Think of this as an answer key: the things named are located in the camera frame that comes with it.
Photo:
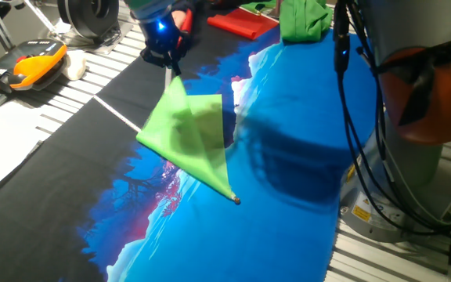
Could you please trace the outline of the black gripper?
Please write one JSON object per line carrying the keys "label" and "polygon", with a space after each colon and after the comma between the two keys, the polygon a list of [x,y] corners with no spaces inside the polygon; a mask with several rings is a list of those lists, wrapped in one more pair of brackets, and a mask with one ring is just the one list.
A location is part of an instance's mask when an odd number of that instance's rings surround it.
{"label": "black gripper", "polygon": [[187,9],[186,20],[178,29],[171,13],[183,9],[137,9],[136,21],[144,36],[146,47],[140,56],[147,63],[158,67],[169,67],[175,76],[181,75],[179,61],[189,50],[193,22],[193,11]]}

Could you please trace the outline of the person's right hand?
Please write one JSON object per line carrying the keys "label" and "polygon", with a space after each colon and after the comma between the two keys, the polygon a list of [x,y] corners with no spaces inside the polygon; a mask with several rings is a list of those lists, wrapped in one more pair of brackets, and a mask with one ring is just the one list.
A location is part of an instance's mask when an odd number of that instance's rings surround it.
{"label": "person's right hand", "polygon": [[175,10],[171,13],[175,26],[180,29],[186,20],[186,12],[181,10]]}

